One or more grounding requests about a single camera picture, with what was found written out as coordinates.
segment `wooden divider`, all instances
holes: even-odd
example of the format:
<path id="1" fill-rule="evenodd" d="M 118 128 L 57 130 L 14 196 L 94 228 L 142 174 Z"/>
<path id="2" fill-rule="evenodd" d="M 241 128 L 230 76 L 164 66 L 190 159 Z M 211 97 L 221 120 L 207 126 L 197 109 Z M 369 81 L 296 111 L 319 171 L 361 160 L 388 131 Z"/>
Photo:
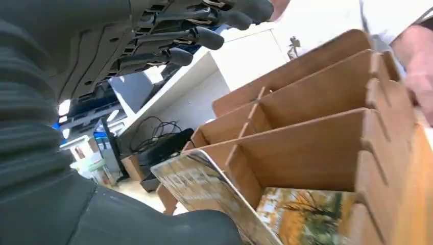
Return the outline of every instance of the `wooden divider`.
<path id="1" fill-rule="evenodd" d="M 384 245 L 364 205 L 355 204 L 352 207 L 350 218 L 351 245 Z"/>
<path id="2" fill-rule="evenodd" d="M 214 101 L 212 104 L 213 111 L 217 117 L 220 117 L 257 99 L 257 95 L 264 86 L 275 92 L 288 84 L 371 48 L 365 32 L 350 30 Z"/>
<path id="3" fill-rule="evenodd" d="M 207 124 L 201 125 L 191 137 L 194 148 L 238 138 L 254 104 L 239 108 L 236 113 L 229 113 Z"/>
<path id="4" fill-rule="evenodd" d="M 248 158 L 239 145 L 234 145 L 226 161 L 226 174 L 232 180 L 233 185 L 242 190 L 242 195 L 252 207 L 257 207 L 264 188 L 256 178 L 256 174 L 250 167 L 251 159 Z"/>

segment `wooden slot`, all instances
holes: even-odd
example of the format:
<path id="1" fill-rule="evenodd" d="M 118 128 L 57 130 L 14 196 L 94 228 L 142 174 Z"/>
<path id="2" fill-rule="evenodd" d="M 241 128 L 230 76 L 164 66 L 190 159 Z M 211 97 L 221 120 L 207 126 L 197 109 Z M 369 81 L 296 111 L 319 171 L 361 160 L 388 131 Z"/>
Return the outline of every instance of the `wooden slot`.
<path id="1" fill-rule="evenodd" d="M 271 93 L 271 90 L 268 87 L 262 87 L 260 93 L 258 94 L 257 99 L 261 99 L 262 97 Z"/>
<path id="2" fill-rule="evenodd" d="M 371 49 L 368 35 L 360 30 L 350 30 L 301 57 L 219 98 L 212 104 L 220 117 L 251 102 L 263 87 L 273 92 L 315 72 L 325 69 L 363 50 Z"/>
<path id="3" fill-rule="evenodd" d="M 367 109 L 357 109 L 238 140 L 263 186 L 354 191 Z"/>
<path id="4" fill-rule="evenodd" d="M 188 141 L 186 145 L 183 147 L 182 152 L 194 149 L 194 144 L 192 141 Z"/>
<path id="5" fill-rule="evenodd" d="M 193 145 L 197 148 L 205 145 L 209 145 L 208 140 L 203 134 L 203 128 L 204 126 L 198 127 L 197 130 L 195 130 L 193 135 L 191 136 L 191 141 L 193 142 Z"/>
<path id="6" fill-rule="evenodd" d="M 385 51 L 381 54 L 383 61 L 385 62 L 385 65 L 387 66 L 388 74 L 390 75 L 391 80 L 393 81 L 400 81 L 401 76 L 397 69 L 397 65 L 395 64 L 393 55 L 389 51 Z"/>
<path id="7" fill-rule="evenodd" d="M 374 156 L 368 151 L 360 151 L 355 187 L 359 196 L 358 201 L 371 213 L 372 222 L 378 227 L 379 237 L 389 242 L 398 205 L 380 173 L 379 164 Z"/>
<path id="8" fill-rule="evenodd" d="M 244 124 L 248 122 L 248 116 L 253 107 L 254 104 L 246 105 L 233 113 L 226 114 L 201 126 L 201 131 L 206 137 L 208 144 L 238 138 Z"/>
<path id="9" fill-rule="evenodd" d="M 352 207 L 350 217 L 350 244 L 384 245 L 364 205 L 355 204 Z"/>
<path id="10" fill-rule="evenodd" d="M 244 123 L 244 126 L 242 127 L 242 130 L 240 131 L 238 138 L 242 138 L 255 133 L 257 132 L 255 131 L 253 124 L 250 122 L 246 122 Z"/>
<path id="11" fill-rule="evenodd" d="M 254 105 L 248 119 L 254 127 L 255 133 L 265 132 L 272 129 L 260 103 Z"/>
<path id="12" fill-rule="evenodd" d="M 226 161 L 226 175 L 233 185 L 245 197 L 247 202 L 256 208 L 264 188 L 250 168 L 251 159 L 239 145 L 234 145 Z"/>
<path id="13" fill-rule="evenodd" d="M 373 116 L 364 122 L 364 132 L 361 138 L 363 148 L 370 151 L 378 163 L 384 181 L 391 187 L 393 199 L 398 199 L 401 191 L 404 176 L 402 176 L 399 165 L 401 161 L 396 161 L 401 155 L 396 152 L 391 142 L 386 138 L 384 127 L 380 123 L 380 116 L 377 111 L 371 110 Z"/>
<path id="14" fill-rule="evenodd" d="M 364 107 L 373 53 L 360 52 L 262 98 L 272 128 Z"/>

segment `person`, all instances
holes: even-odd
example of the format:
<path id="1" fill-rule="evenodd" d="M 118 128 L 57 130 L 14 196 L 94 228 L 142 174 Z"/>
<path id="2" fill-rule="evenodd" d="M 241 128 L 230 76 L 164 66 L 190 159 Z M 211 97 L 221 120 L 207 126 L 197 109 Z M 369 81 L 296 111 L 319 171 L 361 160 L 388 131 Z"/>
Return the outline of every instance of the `person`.
<path id="1" fill-rule="evenodd" d="M 407 87 L 433 126 L 433 1 L 270 0 L 279 45 L 300 55 L 349 29 L 368 32 L 378 51 L 391 50 Z"/>

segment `black cable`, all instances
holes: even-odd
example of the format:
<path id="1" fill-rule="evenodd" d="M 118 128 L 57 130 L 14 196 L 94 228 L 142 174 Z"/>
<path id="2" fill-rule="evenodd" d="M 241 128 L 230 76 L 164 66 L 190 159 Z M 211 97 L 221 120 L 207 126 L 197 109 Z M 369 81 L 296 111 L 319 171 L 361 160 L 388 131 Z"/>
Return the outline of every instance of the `black cable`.
<path id="1" fill-rule="evenodd" d="M 132 142 L 134 141 L 134 138 L 137 136 L 137 132 L 140 129 L 140 127 L 143 125 L 143 123 L 151 118 L 157 119 L 160 124 L 155 127 L 152 131 L 152 135 L 150 138 L 140 142 L 137 147 L 133 148 L 132 147 Z M 166 126 L 171 125 L 173 126 L 173 129 L 170 133 L 164 133 L 164 129 Z M 176 135 L 178 132 L 175 133 L 176 129 L 179 130 L 179 132 L 182 132 L 182 129 L 176 124 L 175 121 L 162 121 L 161 119 L 159 119 L 156 116 L 149 116 L 145 119 L 143 119 L 137 126 L 137 128 L 134 131 L 134 134 L 132 136 L 132 138 L 129 141 L 129 150 L 131 153 L 135 154 L 135 153 L 141 153 L 141 152 L 145 152 L 147 151 L 149 148 L 151 148 L 152 146 L 156 145 L 158 143 L 158 141 L 161 138 L 167 137 L 167 136 L 171 136 L 171 135 Z"/>

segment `floor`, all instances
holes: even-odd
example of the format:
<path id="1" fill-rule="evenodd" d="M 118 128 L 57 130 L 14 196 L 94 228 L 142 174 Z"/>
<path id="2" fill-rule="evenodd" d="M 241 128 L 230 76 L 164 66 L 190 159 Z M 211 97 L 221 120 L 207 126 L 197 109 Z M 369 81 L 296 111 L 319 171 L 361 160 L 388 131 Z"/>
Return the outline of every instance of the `floor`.
<path id="1" fill-rule="evenodd" d="M 140 182 L 138 181 L 133 181 L 133 180 L 121 181 L 119 183 L 119 186 L 113 189 L 131 198 L 134 198 L 161 213 L 165 210 L 164 205 L 159 199 L 157 193 L 156 192 L 147 193 L 140 185 Z M 182 206 L 182 204 L 178 203 L 177 209 L 175 210 L 173 215 L 186 213 L 186 212 L 187 210 Z"/>

